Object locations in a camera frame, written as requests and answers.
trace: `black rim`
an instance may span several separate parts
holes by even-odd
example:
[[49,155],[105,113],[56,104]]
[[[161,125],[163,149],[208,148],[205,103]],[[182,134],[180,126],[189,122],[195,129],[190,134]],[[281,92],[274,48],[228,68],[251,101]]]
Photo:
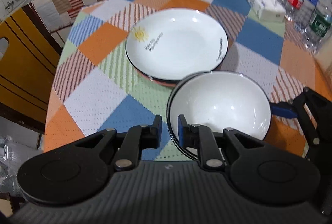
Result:
[[[204,12],[201,12],[201,13],[204,14],[204,15],[206,15],[206,16],[209,16],[211,19],[215,20],[215,19],[212,18],[210,15],[207,15],[207,14],[205,14]],[[225,29],[224,29],[224,27],[222,26],[222,24],[221,24],[220,22],[218,22],[218,23],[220,24],[220,26],[222,27],[222,29],[225,31]],[[147,76],[150,80],[158,81],[158,82],[162,82],[162,83],[168,83],[168,84],[177,84],[177,83],[179,83],[180,80],[164,80],[164,79],[160,79],[160,78],[156,78],[156,77],[153,77],[153,76],[151,76],[151,75],[148,75],[148,74],[146,74],[145,72],[143,72],[142,70],[140,70],[137,66],[135,66],[135,65],[132,63],[132,61],[130,60],[130,58],[129,58],[129,56],[128,56],[128,52],[127,52],[127,41],[128,41],[128,37],[129,37],[129,34],[131,33],[131,31],[132,31],[132,28],[130,29],[130,31],[129,31],[127,37],[126,37],[126,43],[125,43],[125,46],[124,46],[125,51],[126,51],[126,56],[127,56],[128,60],[129,60],[130,64],[131,64],[135,69],[137,69],[140,73],[142,73],[143,75]],[[228,35],[227,35],[226,31],[225,31],[225,35],[226,35],[226,38],[227,38],[227,49],[226,49],[226,52],[225,52],[225,56],[224,56],[224,58],[220,61],[220,63],[219,63],[214,69],[208,70],[208,71],[206,71],[206,72],[211,72],[211,71],[215,71],[215,70],[217,70],[217,68],[219,68],[219,67],[221,66],[222,62],[224,61],[224,59],[225,59],[225,57],[226,57],[226,55],[227,55],[228,49],[229,49],[229,39],[228,39]]]
[[[168,132],[169,132],[169,135],[171,137],[171,140],[172,142],[175,144],[175,147],[177,147],[177,149],[182,153],[184,154],[186,157],[192,159],[192,160],[197,160],[198,157],[196,154],[190,152],[187,148],[183,148],[180,146],[180,143],[179,143],[179,140],[178,138],[175,136],[175,133],[173,132],[173,129],[172,129],[172,126],[171,126],[171,121],[170,121],[170,109],[171,109],[171,105],[172,105],[172,101],[174,99],[174,97],[176,96],[177,92],[186,84],[188,83],[190,80],[192,80],[193,78],[196,78],[198,76],[201,76],[201,75],[204,75],[206,73],[212,73],[213,71],[205,71],[205,72],[199,72],[199,73],[194,73],[194,74],[191,74],[187,77],[185,77],[179,84],[176,85],[176,87],[172,90],[169,98],[168,98],[168,102],[167,102],[167,108],[166,108],[166,121],[167,121],[167,127],[168,127]],[[262,92],[264,93],[265,97],[266,97],[266,100],[269,102],[269,99],[266,95],[266,93],[264,92],[264,90],[262,89],[262,87],[257,83],[255,82],[253,79],[249,78],[248,76],[246,75],[243,75],[241,73],[238,73],[238,72],[233,72],[233,71],[223,71],[223,70],[217,70],[215,72],[230,72],[230,73],[237,73],[237,74],[240,74],[242,75],[243,77],[245,78],[248,78],[250,81],[252,81],[253,83],[255,83],[261,90]],[[270,124],[269,124],[269,127],[268,127],[268,130],[266,131],[266,134],[263,138],[263,140],[266,138],[266,135],[268,134],[269,130],[270,130],[270,127],[271,127],[271,122],[272,122],[272,110],[270,108]]]

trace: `sun illustration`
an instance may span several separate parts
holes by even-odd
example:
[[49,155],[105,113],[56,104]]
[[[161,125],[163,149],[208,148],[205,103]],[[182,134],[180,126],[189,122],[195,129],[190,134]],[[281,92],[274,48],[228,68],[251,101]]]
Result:
[[134,36],[135,38],[141,42],[141,41],[146,41],[149,37],[149,35],[147,34],[147,32],[145,31],[144,28],[138,27],[138,28],[134,28]]

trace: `ribbed surface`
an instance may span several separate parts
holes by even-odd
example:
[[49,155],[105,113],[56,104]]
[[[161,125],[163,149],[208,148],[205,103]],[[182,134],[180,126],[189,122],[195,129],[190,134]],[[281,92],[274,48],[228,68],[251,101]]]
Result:
[[320,224],[326,221],[308,203],[273,208],[248,201],[222,174],[202,171],[196,162],[144,162],[115,174],[92,199],[66,208],[27,204],[13,223],[125,224],[226,223]]

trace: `white bowl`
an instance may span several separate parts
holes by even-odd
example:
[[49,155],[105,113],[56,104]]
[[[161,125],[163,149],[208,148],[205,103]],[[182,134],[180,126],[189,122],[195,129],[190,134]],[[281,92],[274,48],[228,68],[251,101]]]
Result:
[[132,27],[126,40],[131,64],[149,78],[169,83],[214,70],[227,50],[227,35],[220,23],[192,9],[150,15]]
[[250,78],[235,72],[213,71],[192,75],[178,84],[167,106],[170,134],[177,140],[178,116],[188,124],[203,124],[212,131],[234,128],[263,140],[271,122],[270,103]]

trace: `tissue box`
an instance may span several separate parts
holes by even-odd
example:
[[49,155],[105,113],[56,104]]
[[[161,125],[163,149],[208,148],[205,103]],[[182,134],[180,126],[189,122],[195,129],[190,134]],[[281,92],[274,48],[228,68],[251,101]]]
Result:
[[259,19],[274,22],[283,22],[286,10],[279,4],[277,8],[267,8],[259,0],[247,0]]

